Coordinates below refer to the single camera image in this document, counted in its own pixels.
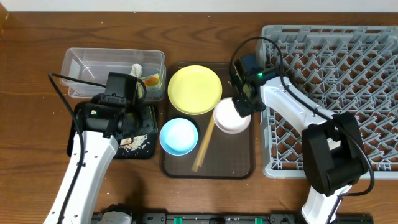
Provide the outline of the rice and food scraps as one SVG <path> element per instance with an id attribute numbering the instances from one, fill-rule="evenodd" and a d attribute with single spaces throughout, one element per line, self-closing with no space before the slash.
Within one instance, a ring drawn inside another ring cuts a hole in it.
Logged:
<path id="1" fill-rule="evenodd" d="M 149 135 L 136 136 L 134 138 L 123 139 L 120 148 L 124 154 L 131 154 L 140 149 L 144 149 L 148 145 Z"/>

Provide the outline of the pink white bowl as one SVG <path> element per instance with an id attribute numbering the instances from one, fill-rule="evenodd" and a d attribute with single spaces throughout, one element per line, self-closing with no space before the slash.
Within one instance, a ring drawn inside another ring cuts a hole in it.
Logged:
<path id="1" fill-rule="evenodd" d="M 224 133 L 238 134 L 243 132 L 251 122 L 251 115 L 240 117 L 232 97 L 222 99 L 213 110 L 213 119 Z"/>

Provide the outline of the green snack wrapper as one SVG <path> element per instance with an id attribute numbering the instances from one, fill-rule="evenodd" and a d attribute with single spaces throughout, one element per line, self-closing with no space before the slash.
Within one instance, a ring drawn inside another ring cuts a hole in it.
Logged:
<path id="1" fill-rule="evenodd" d="M 161 85 L 159 73 L 147 77 L 142 77 L 142 81 L 144 82 L 146 87 L 158 88 Z"/>

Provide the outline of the white tissue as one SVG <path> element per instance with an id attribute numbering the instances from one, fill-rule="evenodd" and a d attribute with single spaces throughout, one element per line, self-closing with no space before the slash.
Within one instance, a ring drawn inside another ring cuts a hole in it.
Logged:
<path id="1" fill-rule="evenodd" d="M 130 72 L 131 76 L 140 78 L 142 75 L 142 66 L 140 64 L 133 64 L 131 67 L 131 72 Z"/>

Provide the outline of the light blue bowl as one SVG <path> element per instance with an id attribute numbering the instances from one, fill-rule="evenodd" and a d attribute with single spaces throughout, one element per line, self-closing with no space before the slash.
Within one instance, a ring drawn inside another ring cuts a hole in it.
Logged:
<path id="1" fill-rule="evenodd" d="M 159 141 L 162 149 L 173 156 L 190 153 L 197 145 L 197 127 L 188 119 L 174 118 L 160 130 Z"/>

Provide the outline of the yellow plate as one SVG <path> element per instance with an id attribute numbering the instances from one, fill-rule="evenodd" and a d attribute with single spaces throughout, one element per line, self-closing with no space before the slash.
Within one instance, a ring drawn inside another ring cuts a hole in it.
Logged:
<path id="1" fill-rule="evenodd" d="M 211 111 L 220 101 L 222 92 L 219 76 L 202 65 L 189 65 L 177 70 L 167 89 L 171 104 L 189 115 Z"/>

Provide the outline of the pale green cup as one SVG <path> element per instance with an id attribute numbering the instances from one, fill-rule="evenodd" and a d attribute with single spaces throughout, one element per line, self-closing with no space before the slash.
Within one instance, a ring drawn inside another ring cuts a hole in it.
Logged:
<path id="1" fill-rule="evenodd" d="M 335 148 L 341 146 L 341 141 L 334 141 L 334 140 L 332 140 L 332 138 L 328 138 L 327 143 L 328 143 L 330 150 L 334 150 Z"/>

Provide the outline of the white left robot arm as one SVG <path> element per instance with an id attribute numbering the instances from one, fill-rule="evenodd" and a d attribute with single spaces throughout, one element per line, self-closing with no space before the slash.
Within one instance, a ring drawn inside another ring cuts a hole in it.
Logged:
<path id="1" fill-rule="evenodd" d="M 68 142 L 70 162 L 46 223 L 91 223 L 113 159 L 148 159 L 157 134 L 155 107 L 110 103 L 96 95 L 76 105 Z"/>

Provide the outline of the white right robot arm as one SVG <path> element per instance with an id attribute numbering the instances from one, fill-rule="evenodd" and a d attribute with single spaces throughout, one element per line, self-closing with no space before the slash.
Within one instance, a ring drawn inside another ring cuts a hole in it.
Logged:
<path id="1" fill-rule="evenodd" d="M 275 72 L 235 73 L 230 79 L 238 91 L 233 103 L 240 116 L 270 107 L 300 134 L 303 170 L 311 185 L 301 210 L 306 223 L 333 223 L 344 197 L 371 191 L 373 184 L 362 192 L 350 191 L 362 175 L 372 172 L 353 114 L 319 106 Z"/>

